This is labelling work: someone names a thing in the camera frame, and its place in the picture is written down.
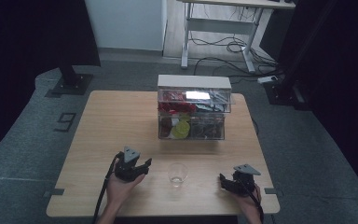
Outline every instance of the clear plastic box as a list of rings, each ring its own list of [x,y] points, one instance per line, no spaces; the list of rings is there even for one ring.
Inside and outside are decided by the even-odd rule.
[[[231,112],[228,77],[158,76],[160,139],[225,139]]]

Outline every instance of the metal frame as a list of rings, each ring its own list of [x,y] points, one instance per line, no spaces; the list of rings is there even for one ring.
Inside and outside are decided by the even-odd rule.
[[[250,73],[255,72],[255,67],[250,55],[250,49],[255,39],[255,32],[257,31],[260,22],[263,8],[256,9],[255,19],[251,22],[248,21],[218,21],[209,19],[195,19],[191,18],[191,5],[187,3],[186,24],[185,24],[185,42],[182,46],[182,62],[181,67],[187,69],[188,61],[188,32],[189,31],[202,31],[211,33],[225,33],[225,34],[238,34],[248,35],[249,39],[246,47],[242,47],[242,55]]]

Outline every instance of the forearm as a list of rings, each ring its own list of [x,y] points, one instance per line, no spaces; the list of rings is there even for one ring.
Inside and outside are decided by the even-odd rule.
[[[245,215],[249,224],[261,224],[260,213],[256,207],[242,208],[241,211]]]
[[[118,209],[120,207],[116,204],[108,204],[97,221],[97,224],[113,224],[115,221]]]

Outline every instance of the glass cup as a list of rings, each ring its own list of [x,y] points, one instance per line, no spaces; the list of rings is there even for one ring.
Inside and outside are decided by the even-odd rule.
[[[176,162],[168,168],[168,178],[174,187],[180,187],[187,178],[188,170],[182,163]]]

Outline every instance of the black curtain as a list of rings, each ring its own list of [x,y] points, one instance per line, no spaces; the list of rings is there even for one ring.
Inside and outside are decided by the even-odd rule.
[[[358,2],[299,1],[279,61],[358,174]]]
[[[60,61],[100,65],[84,0],[0,0],[0,141]]]

